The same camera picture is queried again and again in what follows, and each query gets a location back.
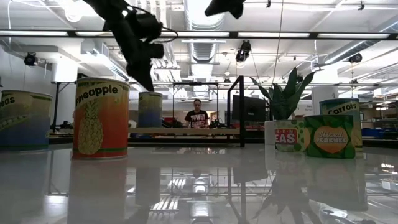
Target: wire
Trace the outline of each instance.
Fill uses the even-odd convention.
[[[137,7],[137,6],[131,6],[133,9],[137,9],[138,11],[141,11],[141,12],[144,12],[144,13],[148,13],[148,14],[151,14],[152,15],[152,13],[150,13],[149,11],[147,11],[147,10],[145,10],[145,9],[141,9],[140,7]]]
[[[7,15],[8,15],[8,29],[11,30],[11,17],[10,17],[10,5],[11,5],[12,1],[10,0],[8,2],[8,6],[7,6]],[[11,37],[9,38],[9,48],[11,48]]]
[[[253,51],[251,51],[251,57],[253,58],[254,68],[256,69],[257,78],[259,79],[259,83],[260,83],[260,76],[259,76],[259,72],[257,71],[256,62],[254,61],[254,53],[253,53]]]
[[[178,37],[178,32],[177,31],[175,31],[173,29],[170,29],[170,28],[167,28],[167,27],[162,27],[162,28],[165,29],[165,30],[168,30],[170,32],[173,32],[175,34],[175,37],[172,37],[169,40],[156,40],[155,42],[157,42],[157,43],[169,43],[169,42],[174,41]]]
[[[274,76],[272,77],[271,85],[274,83],[275,74],[276,74],[276,65],[278,63],[278,55],[279,55],[279,45],[280,45],[280,32],[282,32],[282,20],[284,16],[284,0],[282,0],[282,9],[280,10],[280,22],[279,22],[279,38],[278,38],[278,46],[276,48],[276,58],[275,58],[275,67],[274,67]]]

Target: wooden plank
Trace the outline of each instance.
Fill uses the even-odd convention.
[[[236,128],[129,128],[137,134],[239,134]]]

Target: black cable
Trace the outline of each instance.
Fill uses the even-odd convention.
[[[145,10],[145,9],[141,9],[140,7],[136,7],[136,6],[131,6],[131,7],[132,7],[133,9],[138,10],[138,11],[142,11],[142,12],[144,12],[144,13],[146,13],[146,14],[153,15],[153,14],[150,13],[149,11],[147,11],[147,10]],[[156,40],[155,42],[157,42],[157,43],[169,43],[169,42],[171,42],[171,41],[174,41],[174,40],[178,37],[177,31],[175,31],[175,30],[173,30],[173,29],[170,29],[170,28],[167,28],[167,27],[162,27],[162,28],[165,29],[165,30],[168,30],[168,31],[170,31],[170,32],[175,33],[175,37],[172,37],[172,38],[170,38],[169,40]]]
[[[170,32],[173,32],[175,34],[175,37],[171,37],[169,40],[155,40],[155,42],[157,42],[157,43],[169,43],[169,42],[174,41],[178,37],[178,32],[177,31],[175,31],[173,29],[170,29],[170,28],[167,28],[167,27],[162,27],[162,28],[165,29],[165,30],[168,30]]]

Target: ceiling pipe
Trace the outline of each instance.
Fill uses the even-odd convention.
[[[220,30],[224,22],[224,13],[206,17],[205,9],[210,4],[210,0],[184,0],[184,14],[187,30]],[[210,63],[215,61],[215,54],[218,44],[212,43],[190,43],[191,62]],[[195,78],[209,81],[213,71],[212,64],[191,64],[191,73]],[[195,86],[193,92],[195,96],[206,96],[208,86]]]
[[[379,25],[372,32],[397,32],[398,31],[398,16],[394,16],[383,24]],[[333,53],[328,54],[324,59],[325,65],[334,64],[348,57],[351,57],[360,51],[367,49],[380,42],[380,40],[364,40],[364,41],[352,41],[349,44],[341,47]]]

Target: security camera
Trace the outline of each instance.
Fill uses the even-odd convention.
[[[36,57],[36,53],[28,52],[27,56],[25,57],[24,63],[28,66],[36,66],[39,63],[39,60]]]
[[[353,55],[353,56],[351,56],[351,57],[348,59],[348,61],[349,61],[350,63],[359,63],[359,62],[362,61],[362,55],[361,55],[360,53],[358,53],[358,54],[356,54],[356,55]]]

